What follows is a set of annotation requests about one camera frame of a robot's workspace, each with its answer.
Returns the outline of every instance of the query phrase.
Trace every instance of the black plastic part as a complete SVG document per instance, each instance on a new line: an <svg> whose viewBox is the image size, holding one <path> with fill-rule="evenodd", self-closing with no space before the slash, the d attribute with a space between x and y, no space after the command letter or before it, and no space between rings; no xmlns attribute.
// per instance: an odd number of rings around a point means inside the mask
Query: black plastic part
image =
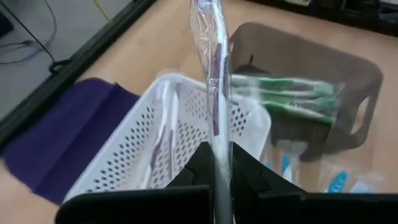
<svg viewBox="0 0 398 224"><path fill-rule="evenodd" d="M105 25L69 59L70 63L57 68L57 75L49 77L10 114L0 121L0 156L7 143L34 125L70 88L83 72L100 57L156 0L131 1L111 23Z"/></svg>
<svg viewBox="0 0 398 224"><path fill-rule="evenodd" d="M165 189L84 194L64 203L56 224L213 223L213 153L202 142Z"/></svg>
<svg viewBox="0 0 398 224"><path fill-rule="evenodd" d="M396 194L312 194L264 167L234 145L233 194L236 224L390 222Z"/></svg>
<svg viewBox="0 0 398 224"><path fill-rule="evenodd" d="M14 30L10 20L0 12L0 38Z"/></svg>
<svg viewBox="0 0 398 224"><path fill-rule="evenodd" d="M208 142L200 143L191 159L167 187L208 185L214 192L213 152Z"/></svg>
<svg viewBox="0 0 398 224"><path fill-rule="evenodd" d="M213 223L208 186L84 194L64 203L55 224Z"/></svg>
<svg viewBox="0 0 398 224"><path fill-rule="evenodd" d="M273 204L268 203L268 197L305 193L301 188L265 168L236 143L233 147L232 191L237 224L271 221L269 207L273 207Z"/></svg>
<svg viewBox="0 0 398 224"><path fill-rule="evenodd" d="M309 6L284 0L247 1L398 37L397 5L380 0L311 0Z"/></svg>

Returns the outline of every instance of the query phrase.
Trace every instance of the cable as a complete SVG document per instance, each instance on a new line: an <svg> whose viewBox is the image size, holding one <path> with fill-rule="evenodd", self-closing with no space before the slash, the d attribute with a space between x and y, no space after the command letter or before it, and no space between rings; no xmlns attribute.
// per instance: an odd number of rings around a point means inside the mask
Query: cable
<svg viewBox="0 0 398 224"><path fill-rule="evenodd" d="M50 56L50 58L51 58L51 60L53 61L53 63L55 63L55 59L54 59L54 57L52 56L52 54L47 50L47 48L45 47L45 46L47 46L49 43L51 43L53 40L54 40L54 38L55 38L55 34L57 33L57 30L58 30L58 26L57 26L57 20L56 20L56 18L55 18L55 14L53 13L53 10L52 10L52 8L50 7L50 4L47 2L47 0L44 0L44 2L45 2L45 4L47 5L47 7L48 7L48 9L49 9L49 11L50 11L50 13L51 13L51 16L52 16L52 19L53 19L53 26L54 26L54 28L53 28L53 32L51 33L51 36L50 36L50 38L49 38L49 40L43 45L42 43L41 43L41 41L39 41L36 37L35 37L35 35L33 35L33 33L18 19L18 17L2 2L2 1L0 1L0 4L8 11L8 13L9 14L11 14L11 16L29 33L29 35L30 36L32 36L33 37L33 39L41 46L41 49L39 49L39 50L37 50L36 52L34 52L34 53L32 53L32 54L30 54L30 55L28 55L28 56L26 56L26 57L24 57L24 58L22 58L22 59L20 59L20 60L16 60L16 61L13 61L13 62L1 62L0 63L0 65L10 65L10 64L14 64L14 63L21 63L21 62L24 62L24 61L26 61L26 60L28 60L28 59L30 59L30 58L32 58L32 57L34 57L34 56L36 56L38 53L40 53L42 50L44 50L44 51L46 51L47 53L48 53L48 55ZM7 47L7 46L9 46L9 45L17 45L18 43L11 43L11 44L6 44L6 45L3 45L3 46L0 46L0 48L1 47Z"/></svg>
<svg viewBox="0 0 398 224"><path fill-rule="evenodd" d="M96 5L96 7L98 8L98 10L101 12L102 16L109 22L109 18L106 16L105 12L102 10L102 7L98 3L98 0L93 0L93 1L94 1L94 4Z"/></svg>

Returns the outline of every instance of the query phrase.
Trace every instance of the black cable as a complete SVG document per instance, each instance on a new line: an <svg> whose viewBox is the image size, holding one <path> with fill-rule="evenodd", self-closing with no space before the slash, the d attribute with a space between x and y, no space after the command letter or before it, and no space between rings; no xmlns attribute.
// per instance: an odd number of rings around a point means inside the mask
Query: black cable
<svg viewBox="0 0 398 224"><path fill-rule="evenodd" d="M52 33L52 35L51 35L51 37L50 37L50 39L49 39L49 41L46 43L46 45L55 37L55 33L57 32L57 22L56 22L56 20L55 20L55 15L54 15L54 13L53 13L53 11L52 11L52 8L50 7L50 5L49 5L49 3L47 2L47 0L44 0L45 1L45 3L46 3L46 5L47 5L47 7L49 8L49 10L50 10L50 13L51 13L51 16L52 16L52 19L53 19L53 21L54 21L54 31L53 31L53 33ZM43 49L43 50L45 50L47 53L48 53L48 55L50 56L50 58L51 58L51 60L53 61L53 63L55 63L55 59L54 59L54 57L52 56L52 54L47 50L47 48L41 43L41 41L39 41L36 37L35 37L35 35L33 35L33 33L18 19L18 17L2 2L2 1L0 1L0 4L8 11L8 13L9 14L11 14L11 16L29 33L29 35L31 36L31 37L33 37L33 39L41 46L41 48ZM34 56L36 56L39 52L40 52L41 50L39 50L39 51L37 51L37 52L35 52L35 53L33 53L33 54L31 54L31 55L28 55L27 57L25 57L25 58L23 58L23 59L21 59L21 60L17 60L17 61L14 61L14 62L3 62L3 63L0 63L0 65L9 65L9 64L13 64L13 63L20 63L20 62L23 62L23 61L26 61L26 60L28 60L28 59L30 59L30 58L32 58L32 57L34 57Z"/></svg>

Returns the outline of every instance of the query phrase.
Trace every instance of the blue toothbrush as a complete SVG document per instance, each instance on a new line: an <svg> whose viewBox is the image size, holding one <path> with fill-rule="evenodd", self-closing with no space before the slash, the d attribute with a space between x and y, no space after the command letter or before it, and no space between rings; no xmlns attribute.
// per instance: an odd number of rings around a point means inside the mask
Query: blue toothbrush
<svg viewBox="0 0 398 224"><path fill-rule="evenodd" d="M282 175L285 180L292 183L292 166L290 166L290 158L283 156L282 158Z"/></svg>
<svg viewBox="0 0 398 224"><path fill-rule="evenodd" d="M339 172L336 177L331 180L329 187L325 190L325 193L342 193L344 185L347 182L347 178L347 171Z"/></svg>

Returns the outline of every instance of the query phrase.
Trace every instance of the white toothbrush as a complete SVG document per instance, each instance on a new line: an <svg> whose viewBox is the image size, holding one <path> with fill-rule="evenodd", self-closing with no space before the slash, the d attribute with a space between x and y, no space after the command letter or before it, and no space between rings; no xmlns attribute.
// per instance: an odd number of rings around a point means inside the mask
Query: white toothbrush
<svg viewBox="0 0 398 224"><path fill-rule="evenodd" d="M220 74L218 79L218 89L215 97L218 99L218 104L213 102L213 107L217 106L218 114L213 114L212 119L216 119L218 127L213 127L213 130L218 129L218 133L213 133L211 137L211 147L215 155L215 200L216 200L216 222L219 224L230 224L233 222L232 202L231 202L231 164L229 158L229 127L228 127L228 102L227 97L229 84L228 80L228 33L221 10L222 5L220 1L211 1L213 7L213 15L216 23L217 45L221 48L219 65Z"/></svg>
<svg viewBox="0 0 398 224"><path fill-rule="evenodd" d="M174 149L177 144L176 133L177 133L177 121L178 121L178 104L181 84L178 83L172 94L172 101L170 103L170 123L169 123L169 153L170 153L170 179L174 179L175 175L175 161L174 161Z"/></svg>
<svg viewBox="0 0 398 224"><path fill-rule="evenodd" d="M172 93L172 84L170 81L164 81L159 84L155 93L155 104L162 105L162 120L159 126L159 132L156 135L154 144L149 150L144 150L136 167L136 173L144 174L141 179L135 179L132 182L134 189L146 189L150 183L151 173L154 168L154 163L166 135L167 121L169 117L169 105Z"/></svg>

